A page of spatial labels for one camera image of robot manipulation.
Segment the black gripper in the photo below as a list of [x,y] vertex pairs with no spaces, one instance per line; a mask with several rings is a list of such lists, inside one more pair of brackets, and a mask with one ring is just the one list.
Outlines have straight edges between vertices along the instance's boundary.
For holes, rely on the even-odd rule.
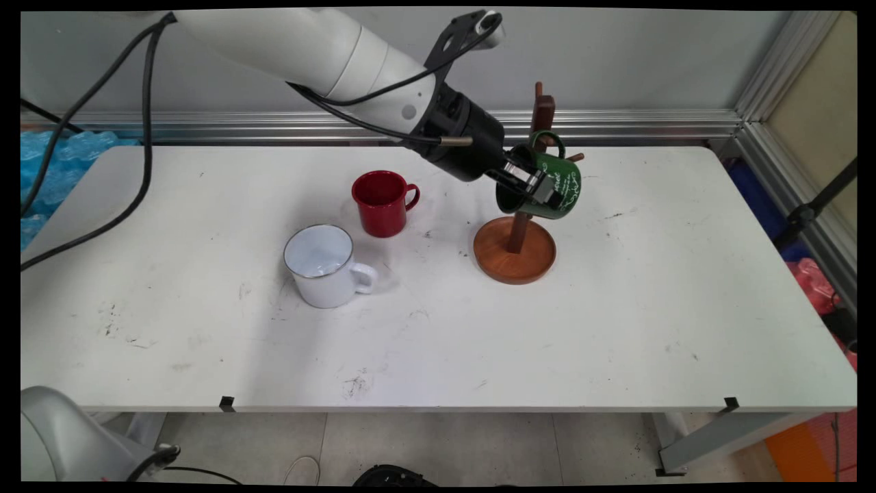
[[419,137],[451,138],[451,144],[410,142],[409,148],[437,168],[464,182],[492,177],[500,207],[526,203],[558,207],[563,194],[556,188],[563,160],[538,162],[531,146],[504,150],[504,128],[465,94],[448,85],[436,90],[428,111],[414,128]]

